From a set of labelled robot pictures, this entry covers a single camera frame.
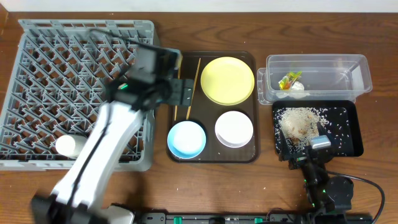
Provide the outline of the white cup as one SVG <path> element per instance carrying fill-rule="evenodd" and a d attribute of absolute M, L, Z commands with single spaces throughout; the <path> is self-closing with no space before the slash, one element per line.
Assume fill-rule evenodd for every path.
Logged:
<path fill-rule="evenodd" d="M 56 151 L 66 157 L 76 159 L 83 150 L 87 138 L 75 134 L 67 134 L 55 141 Z"/>

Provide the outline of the white tissue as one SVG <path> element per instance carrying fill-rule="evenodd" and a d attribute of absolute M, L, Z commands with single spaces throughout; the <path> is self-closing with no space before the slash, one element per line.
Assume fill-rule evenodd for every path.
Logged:
<path fill-rule="evenodd" d="M 302 83 L 300 82 L 295 82 L 291 87 L 291 91 L 304 91 L 305 87 Z"/>

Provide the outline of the green orange snack wrapper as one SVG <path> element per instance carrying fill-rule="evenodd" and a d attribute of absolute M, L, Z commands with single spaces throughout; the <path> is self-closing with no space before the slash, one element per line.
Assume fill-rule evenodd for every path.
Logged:
<path fill-rule="evenodd" d="M 289 90 L 294 83 L 300 78 L 302 71 L 299 72 L 288 72 L 280 81 L 280 90 Z"/>

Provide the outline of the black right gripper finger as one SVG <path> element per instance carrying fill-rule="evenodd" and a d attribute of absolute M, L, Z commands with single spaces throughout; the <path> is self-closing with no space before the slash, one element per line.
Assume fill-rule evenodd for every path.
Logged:
<path fill-rule="evenodd" d="M 320 123 L 317 123 L 318 135 L 319 136 L 328 136 L 328 130 Z"/>
<path fill-rule="evenodd" d="M 280 152 L 279 152 L 279 160 L 280 161 L 289 161 L 292 158 L 290 153 L 289 145 L 287 144 L 287 140 L 284 136 L 282 130 L 280 130 Z"/>

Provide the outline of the pink white bowl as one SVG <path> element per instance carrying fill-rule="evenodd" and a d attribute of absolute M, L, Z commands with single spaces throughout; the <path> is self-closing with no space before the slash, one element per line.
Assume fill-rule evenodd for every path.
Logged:
<path fill-rule="evenodd" d="M 228 111 L 216 120 L 215 135 L 226 147 L 243 147 L 252 139 L 253 134 L 252 121 L 242 112 Z"/>

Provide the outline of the leftover rice pile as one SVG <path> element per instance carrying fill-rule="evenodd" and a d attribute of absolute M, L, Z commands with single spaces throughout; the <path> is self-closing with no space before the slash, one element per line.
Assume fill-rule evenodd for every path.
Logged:
<path fill-rule="evenodd" d="M 317 123 L 320 120 L 308 108 L 293 108 L 284 112 L 280 120 L 280 130 L 284 133 L 291 153 L 309 145 L 312 138 L 319 136 Z"/>

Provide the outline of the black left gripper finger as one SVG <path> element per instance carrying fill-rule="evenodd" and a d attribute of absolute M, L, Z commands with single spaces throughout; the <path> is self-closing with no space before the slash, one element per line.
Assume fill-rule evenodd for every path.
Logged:
<path fill-rule="evenodd" d="M 190 106 L 191 97 L 191 93 L 172 93 L 171 96 L 164 101 L 164 103 L 174 106 Z"/>
<path fill-rule="evenodd" d="M 171 78 L 167 80 L 172 93 L 185 93 L 193 90 L 194 80 Z"/>

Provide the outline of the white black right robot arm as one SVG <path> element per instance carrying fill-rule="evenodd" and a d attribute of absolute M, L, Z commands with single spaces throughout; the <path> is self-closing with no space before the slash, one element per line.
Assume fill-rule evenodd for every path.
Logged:
<path fill-rule="evenodd" d="M 337 145 L 321 124 L 317 129 L 319 135 L 296 152 L 290 151 L 281 131 L 279 160 L 303 173 L 307 198 L 315 209 L 307 215 L 309 223 L 348 223 L 345 211 L 352 208 L 354 184 L 347 177 L 328 175 L 325 164 L 334 158 Z"/>

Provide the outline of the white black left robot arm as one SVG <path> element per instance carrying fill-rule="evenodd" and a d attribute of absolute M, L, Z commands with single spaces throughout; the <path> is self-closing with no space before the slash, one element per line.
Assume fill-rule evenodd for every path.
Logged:
<path fill-rule="evenodd" d="M 121 205 L 103 209 L 109 178 L 146 111 L 161 103 L 190 106 L 194 81 L 177 78 L 116 78 L 106 87 L 107 101 L 72 168 L 49 197 L 31 200 L 35 223 L 133 223 L 135 214 Z"/>

